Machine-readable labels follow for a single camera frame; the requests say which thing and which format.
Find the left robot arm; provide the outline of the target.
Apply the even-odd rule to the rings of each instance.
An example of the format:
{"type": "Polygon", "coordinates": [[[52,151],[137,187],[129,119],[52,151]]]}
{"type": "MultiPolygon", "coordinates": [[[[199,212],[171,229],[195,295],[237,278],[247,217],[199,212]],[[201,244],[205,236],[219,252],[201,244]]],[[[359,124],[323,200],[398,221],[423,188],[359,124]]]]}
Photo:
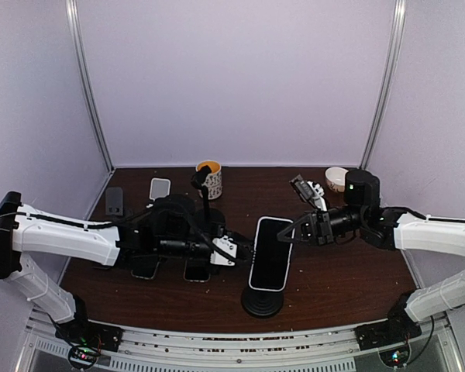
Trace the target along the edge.
{"type": "Polygon", "coordinates": [[[52,284],[32,253],[88,260],[151,278],[162,259],[196,260],[214,269],[242,263],[252,251],[252,241],[228,229],[219,210],[196,210],[185,195],[158,198],[141,212],[112,222],[50,214],[22,203],[16,191],[0,201],[0,280],[12,282],[55,323],[65,324],[80,344],[96,336],[83,301],[52,284]]]}

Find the white folding phone stand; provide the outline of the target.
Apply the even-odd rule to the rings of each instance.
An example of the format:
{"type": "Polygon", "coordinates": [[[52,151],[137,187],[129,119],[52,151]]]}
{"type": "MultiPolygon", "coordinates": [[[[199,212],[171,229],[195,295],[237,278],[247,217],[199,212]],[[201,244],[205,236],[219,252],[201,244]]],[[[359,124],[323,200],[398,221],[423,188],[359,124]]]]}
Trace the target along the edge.
{"type": "Polygon", "coordinates": [[[171,192],[171,180],[153,177],[150,181],[149,200],[152,205],[157,199],[167,197],[171,192]]]}

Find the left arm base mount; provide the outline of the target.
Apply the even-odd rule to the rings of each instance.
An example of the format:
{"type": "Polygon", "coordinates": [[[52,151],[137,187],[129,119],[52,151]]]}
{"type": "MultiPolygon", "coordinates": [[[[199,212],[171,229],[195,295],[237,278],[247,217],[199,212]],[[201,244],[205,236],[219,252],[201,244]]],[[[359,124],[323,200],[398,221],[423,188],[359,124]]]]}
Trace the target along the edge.
{"type": "Polygon", "coordinates": [[[119,350],[123,329],[90,321],[84,301],[80,298],[74,300],[76,311],[72,320],[59,323],[50,318],[50,321],[56,330],[55,336],[70,347],[67,352],[69,364],[75,370],[86,371],[103,356],[102,351],[119,350]]]}

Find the large black phone silver edge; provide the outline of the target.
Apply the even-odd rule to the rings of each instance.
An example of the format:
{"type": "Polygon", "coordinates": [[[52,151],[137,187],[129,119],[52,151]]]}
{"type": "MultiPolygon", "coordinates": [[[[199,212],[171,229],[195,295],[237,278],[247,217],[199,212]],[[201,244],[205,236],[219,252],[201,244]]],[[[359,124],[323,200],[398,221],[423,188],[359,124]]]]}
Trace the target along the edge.
{"type": "Polygon", "coordinates": [[[211,277],[205,263],[187,260],[184,267],[184,279],[189,282],[207,282],[211,277]]]}

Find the black round-base phone stand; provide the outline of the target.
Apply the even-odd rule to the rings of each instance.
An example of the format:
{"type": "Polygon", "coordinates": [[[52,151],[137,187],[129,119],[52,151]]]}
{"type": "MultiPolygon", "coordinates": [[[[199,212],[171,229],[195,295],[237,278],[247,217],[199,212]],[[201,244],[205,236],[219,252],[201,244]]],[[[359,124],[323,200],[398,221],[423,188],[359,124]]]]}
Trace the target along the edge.
{"type": "Polygon", "coordinates": [[[212,235],[219,233],[222,226],[225,225],[225,216],[217,208],[213,208],[208,199],[208,189],[203,185],[204,179],[201,178],[195,170],[191,178],[191,185],[195,188],[202,199],[202,209],[196,212],[196,219],[199,226],[212,235]]]}

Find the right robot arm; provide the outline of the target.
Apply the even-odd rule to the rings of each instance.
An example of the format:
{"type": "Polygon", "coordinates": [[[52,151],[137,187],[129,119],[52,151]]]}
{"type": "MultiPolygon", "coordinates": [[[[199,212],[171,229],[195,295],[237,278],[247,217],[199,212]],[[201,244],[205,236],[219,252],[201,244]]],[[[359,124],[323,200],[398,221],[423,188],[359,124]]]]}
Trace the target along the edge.
{"type": "MultiPolygon", "coordinates": [[[[321,192],[301,176],[290,184],[314,209],[277,234],[283,243],[323,246],[352,233],[382,250],[421,250],[465,257],[465,219],[432,217],[406,207],[383,207],[380,180],[367,170],[345,173],[342,207],[324,208],[321,192]]],[[[422,320],[463,305],[465,269],[427,288],[402,294],[382,325],[382,336],[395,343],[422,320]]]]}

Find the black stand with white pad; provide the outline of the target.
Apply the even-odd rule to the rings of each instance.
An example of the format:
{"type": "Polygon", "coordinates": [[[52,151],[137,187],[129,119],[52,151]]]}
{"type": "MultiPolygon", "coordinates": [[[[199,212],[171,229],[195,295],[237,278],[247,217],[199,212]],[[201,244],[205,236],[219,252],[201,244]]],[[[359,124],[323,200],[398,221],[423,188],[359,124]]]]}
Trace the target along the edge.
{"type": "Polygon", "coordinates": [[[241,294],[244,311],[255,318],[268,319],[278,314],[284,306],[284,293],[257,291],[245,288],[241,294]]]}

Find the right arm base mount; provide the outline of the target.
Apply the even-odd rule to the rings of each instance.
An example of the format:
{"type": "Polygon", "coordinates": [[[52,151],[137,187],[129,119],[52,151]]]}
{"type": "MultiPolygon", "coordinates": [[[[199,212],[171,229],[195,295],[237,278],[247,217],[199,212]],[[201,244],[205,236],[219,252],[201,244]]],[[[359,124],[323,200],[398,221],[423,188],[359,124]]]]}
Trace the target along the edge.
{"type": "Polygon", "coordinates": [[[380,349],[381,362],[393,369],[404,368],[412,360],[410,340],[422,334],[419,324],[405,311],[407,298],[401,296],[381,322],[359,325],[354,332],[361,351],[380,349]]]}

